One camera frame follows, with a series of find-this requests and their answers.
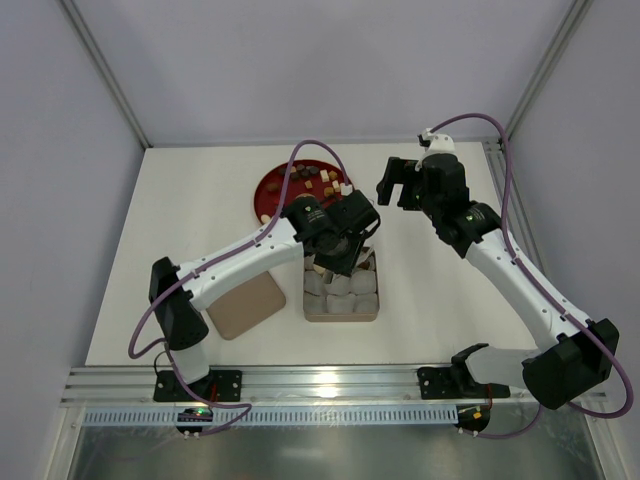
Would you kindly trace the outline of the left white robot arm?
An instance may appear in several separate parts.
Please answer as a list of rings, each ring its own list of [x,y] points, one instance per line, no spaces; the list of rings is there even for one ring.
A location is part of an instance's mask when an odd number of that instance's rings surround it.
[[[203,349],[209,327],[202,311],[234,288],[302,257],[350,276],[380,223],[379,213],[359,190],[327,206],[303,196],[253,236],[226,249],[182,265],[167,257],[157,260],[151,269],[150,311],[162,330],[178,385],[193,387],[210,377]]]

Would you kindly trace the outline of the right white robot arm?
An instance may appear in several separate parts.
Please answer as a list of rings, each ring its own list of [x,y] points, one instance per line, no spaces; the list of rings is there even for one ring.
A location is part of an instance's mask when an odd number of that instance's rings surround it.
[[[528,390],[556,410],[608,379],[619,331],[608,319],[593,321],[567,301],[501,230],[487,204],[471,200],[464,166],[453,154],[424,161],[391,157],[376,187],[379,205],[395,186],[406,211],[421,211],[441,241],[479,270],[501,293],[534,339],[535,349],[496,349],[486,344],[463,351],[479,384]]]

